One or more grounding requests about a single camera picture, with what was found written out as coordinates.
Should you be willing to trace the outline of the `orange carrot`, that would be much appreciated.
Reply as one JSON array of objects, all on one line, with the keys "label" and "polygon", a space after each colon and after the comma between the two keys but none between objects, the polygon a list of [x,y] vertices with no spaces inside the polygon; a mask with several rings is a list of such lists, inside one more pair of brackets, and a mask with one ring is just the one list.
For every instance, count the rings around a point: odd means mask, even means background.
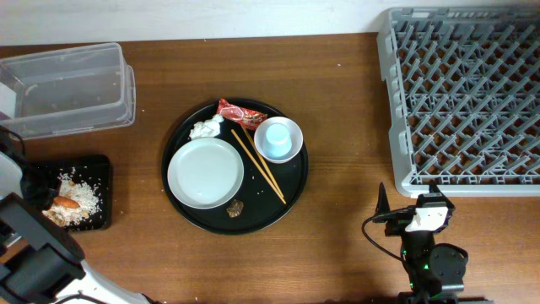
[{"label": "orange carrot", "polygon": [[63,207],[66,209],[78,209],[80,205],[70,198],[66,198],[63,196],[57,196],[53,199],[53,203],[55,206]]}]

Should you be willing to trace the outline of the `rice and noodle scraps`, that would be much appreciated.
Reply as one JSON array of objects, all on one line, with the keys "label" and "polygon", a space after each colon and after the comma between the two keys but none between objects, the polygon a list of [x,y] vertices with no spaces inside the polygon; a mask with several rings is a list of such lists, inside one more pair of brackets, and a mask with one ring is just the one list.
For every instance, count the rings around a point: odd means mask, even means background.
[{"label": "rice and noodle scraps", "polygon": [[95,189],[87,182],[76,183],[67,173],[60,174],[58,179],[60,186],[57,196],[75,200],[80,207],[66,209],[53,204],[48,210],[42,212],[49,220],[61,227],[73,227],[83,224],[85,220],[90,220],[91,215],[101,211],[100,199],[96,195]]}]

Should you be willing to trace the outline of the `brown food chunk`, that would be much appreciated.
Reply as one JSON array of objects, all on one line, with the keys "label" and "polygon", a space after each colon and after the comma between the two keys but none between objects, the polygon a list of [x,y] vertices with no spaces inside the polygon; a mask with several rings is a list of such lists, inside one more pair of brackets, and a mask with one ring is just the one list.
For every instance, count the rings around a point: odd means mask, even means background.
[{"label": "brown food chunk", "polygon": [[235,218],[241,215],[243,208],[244,203],[239,199],[234,199],[226,209],[226,212],[230,218]]}]

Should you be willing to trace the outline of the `red snack wrapper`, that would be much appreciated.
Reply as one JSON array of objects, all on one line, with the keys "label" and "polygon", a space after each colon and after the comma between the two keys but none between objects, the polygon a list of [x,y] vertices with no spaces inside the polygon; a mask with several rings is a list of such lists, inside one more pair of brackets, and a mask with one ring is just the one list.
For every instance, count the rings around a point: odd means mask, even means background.
[{"label": "red snack wrapper", "polygon": [[267,114],[230,104],[225,99],[219,100],[217,113],[224,119],[239,123],[249,130],[256,130],[267,120]]}]

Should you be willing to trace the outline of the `white plate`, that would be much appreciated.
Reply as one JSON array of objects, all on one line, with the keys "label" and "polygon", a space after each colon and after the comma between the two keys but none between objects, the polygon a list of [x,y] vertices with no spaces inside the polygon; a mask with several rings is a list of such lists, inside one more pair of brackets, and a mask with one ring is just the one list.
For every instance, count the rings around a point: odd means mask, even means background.
[{"label": "white plate", "polygon": [[239,152],[219,138],[198,138],[181,146],[168,164],[165,181],[173,196],[194,209],[213,209],[240,190],[244,165]]}]

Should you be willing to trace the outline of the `white tissue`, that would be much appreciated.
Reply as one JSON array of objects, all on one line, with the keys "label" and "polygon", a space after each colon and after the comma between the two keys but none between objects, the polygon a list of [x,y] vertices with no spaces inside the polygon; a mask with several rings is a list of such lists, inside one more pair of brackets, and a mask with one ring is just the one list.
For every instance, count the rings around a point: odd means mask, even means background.
[{"label": "white tissue", "polygon": [[215,114],[211,119],[204,122],[196,122],[189,133],[190,140],[217,137],[220,135],[220,123],[223,121],[221,115]]}]

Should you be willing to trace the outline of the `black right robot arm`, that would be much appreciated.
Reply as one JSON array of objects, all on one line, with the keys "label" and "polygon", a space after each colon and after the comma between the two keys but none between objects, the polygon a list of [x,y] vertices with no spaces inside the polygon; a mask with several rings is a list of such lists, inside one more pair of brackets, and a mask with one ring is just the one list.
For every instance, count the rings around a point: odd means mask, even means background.
[{"label": "black right robot arm", "polygon": [[455,209],[432,183],[427,193],[417,197],[416,204],[392,210],[385,187],[379,186],[372,221],[385,225],[386,237],[401,239],[397,260],[408,274],[411,289],[398,294],[398,303],[462,302],[458,294],[465,289],[468,253],[455,245],[435,242],[435,235],[449,225]]}]

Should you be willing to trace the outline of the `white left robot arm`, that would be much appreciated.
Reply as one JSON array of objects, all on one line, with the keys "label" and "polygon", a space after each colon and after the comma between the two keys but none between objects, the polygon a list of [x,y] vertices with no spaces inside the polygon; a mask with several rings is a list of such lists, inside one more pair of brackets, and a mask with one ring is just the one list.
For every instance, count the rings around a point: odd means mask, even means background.
[{"label": "white left robot arm", "polygon": [[19,164],[1,154],[1,297],[9,303],[152,303],[93,270],[79,244],[22,198]]}]

